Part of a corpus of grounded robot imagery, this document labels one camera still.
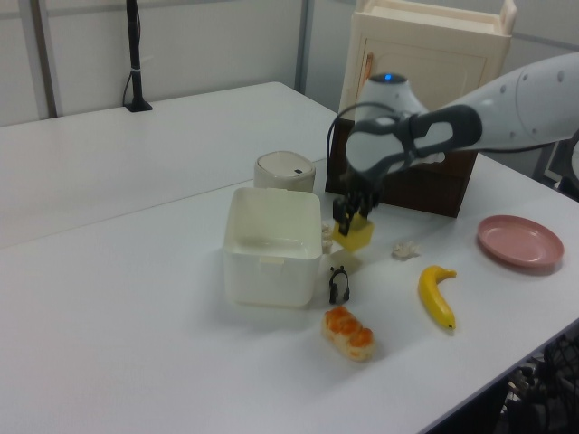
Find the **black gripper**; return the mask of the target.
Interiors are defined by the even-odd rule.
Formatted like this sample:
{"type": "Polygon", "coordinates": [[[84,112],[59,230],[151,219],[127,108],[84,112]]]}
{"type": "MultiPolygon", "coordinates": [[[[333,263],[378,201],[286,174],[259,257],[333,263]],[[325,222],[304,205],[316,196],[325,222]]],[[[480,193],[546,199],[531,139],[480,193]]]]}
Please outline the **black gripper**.
{"type": "Polygon", "coordinates": [[[333,200],[332,215],[338,232],[347,236],[356,213],[347,197],[360,197],[358,213],[368,219],[369,213],[380,203],[384,186],[381,181],[368,181],[357,172],[345,172],[341,175],[341,182],[345,187],[344,196],[333,200]]]}

